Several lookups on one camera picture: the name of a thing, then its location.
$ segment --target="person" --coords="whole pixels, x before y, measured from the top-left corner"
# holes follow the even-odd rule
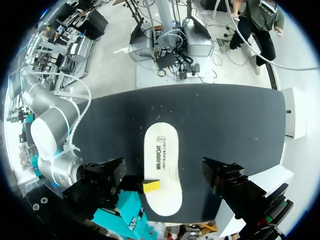
[[[284,37],[285,15],[282,9],[273,0],[247,0],[245,10],[238,15],[244,0],[234,0],[232,17],[239,20],[238,29],[247,41],[254,33],[261,46],[261,56],[272,61],[276,58],[274,44],[269,31],[272,27],[280,38]],[[244,41],[235,32],[230,42],[230,49],[240,47]],[[266,63],[262,58],[254,55],[251,62],[255,74],[260,74],[260,66]]]

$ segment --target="blue cable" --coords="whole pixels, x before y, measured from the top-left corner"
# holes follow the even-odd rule
[[[19,72],[19,76],[20,76],[21,93],[22,93],[23,88],[22,88],[22,76],[21,76],[21,72]]]
[[[18,53],[20,53],[23,49],[25,49],[27,46],[29,45],[29,43],[27,45],[25,45],[23,48],[21,48]]]

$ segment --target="green shirt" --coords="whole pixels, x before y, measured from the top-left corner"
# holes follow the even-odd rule
[[[282,9],[277,6],[276,13],[273,13],[269,12],[267,8],[259,6],[259,4],[259,0],[246,0],[246,8],[240,16],[250,18],[260,30],[270,31],[273,25],[284,29],[285,14]]]

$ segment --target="white hose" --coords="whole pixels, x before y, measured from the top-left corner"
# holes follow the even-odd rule
[[[144,0],[144,2],[145,2],[145,6],[146,6],[146,9],[147,9],[149,17],[150,17],[150,22],[151,22],[151,26],[152,26],[152,33],[153,33],[153,44],[155,44],[157,37],[156,37],[156,30],[155,30],[154,20],[152,19],[152,14],[151,14],[151,11],[150,11],[150,6],[149,6],[148,0]]]
[[[41,74],[41,75],[56,75],[56,76],[63,75],[64,77],[72,78],[72,79],[80,82],[84,86],[84,88],[87,90],[88,95],[89,95],[88,103],[86,104],[86,107],[83,110],[83,112],[80,115],[80,117],[75,122],[75,124],[74,124],[74,126],[72,128],[72,131],[70,133],[70,138],[69,138],[69,148],[72,149],[73,154],[75,155],[74,149],[78,149],[78,148],[75,145],[73,145],[72,142],[73,142],[73,139],[74,139],[74,135],[75,135],[76,129],[77,129],[80,121],[82,120],[82,118],[85,116],[85,114],[88,111],[88,109],[90,107],[90,104],[91,104],[92,94],[91,94],[91,91],[90,91],[89,87],[83,81],[81,81],[79,78],[77,78],[75,76],[68,75],[68,74],[64,74],[63,72],[42,72],[42,71],[37,71],[37,72],[31,72],[31,74],[33,74],[33,75],[39,75],[39,74]]]
[[[173,0],[171,0],[171,5],[172,5],[172,12],[173,12],[174,20],[175,20],[175,22],[178,22],[177,17],[176,17],[176,11],[175,11],[175,3]]]
[[[179,46],[178,46],[177,48],[180,48],[180,47],[182,46],[183,42],[184,42],[184,39],[183,39],[180,35],[178,35],[178,34],[173,34],[173,33],[168,33],[168,32],[166,32],[165,34],[161,35],[161,36],[157,39],[157,41],[159,41],[159,39],[161,39],[161,38],[163,38],[163,37],[165,37],[165,36],[176,36],[176,37],[178,37],[178,38],[181,40],[181,42],[180,42],[180,44],[179,44]],[[158,51],[161,51],[162,49],[166,49],[166,47],[160,47],[160,48],[159,48],[159,43],[156,44],[155,47],[157,48]]]
[[[225,5],[226,5],[226,9],[228,10],[228,13],[229,13],[229,16],[231,18],[231,21],[235,27],[235,30],[236,32],[239,34],[240,38],[242,39],[242,41],[257,55],[259,56],[260,58],[262,58],[263,60],[265,60],[267,63],[269,64],[272,64],[278,68],[281,68],[281,69],[286,69],[286,70],[291,70],[291,71],[312,71],[312,70],[319,70],[320,67],[306,67],[306,68],[293,68],[293,67],[287,67],[287,66],[282,66],[282,65],[279,65],[273,61],[270,61],[268,59],[266,59],[265,57],[261,56],[259,53],[256,52],[256,50],[254,50],[250,44],[245,40],[244,36],[242,36],[241,32],[239,31],[238,29],[238,26],[236,25],[235,23],[235,20],[234,18],[232,17],[232,13],[231,13],[231,10],[230,10],[230,6],[229,6],[229,2],[228,0],[225,0]]]

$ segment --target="black pants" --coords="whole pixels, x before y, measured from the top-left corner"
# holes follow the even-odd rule
[[[270,34],[268,31],[265,30],[259,30],[255,24],[251,21],[251,19],[248,19],[246,17],[239,17],[240,21],[238,24],[238,28],[242,36],[246,41],[248,41],[248,38],[250,37],[250,34],[253,32],[257,39],[259,40],[260,46],[261,46],[261,55],[272,61],[276,58],[275,53],[275,47],[272,42],[272,39],[270,37]],[[235,32],[233,35],[231,42],[230,42],[230,48],[235,49],[240,46],[240,44],[243,44],[244,41],[240,38],[239,34]],[[256,58],[256,64],[258,66],[261,66],[265,64],[266,61],[262,60],[262,58],[257,57]]]

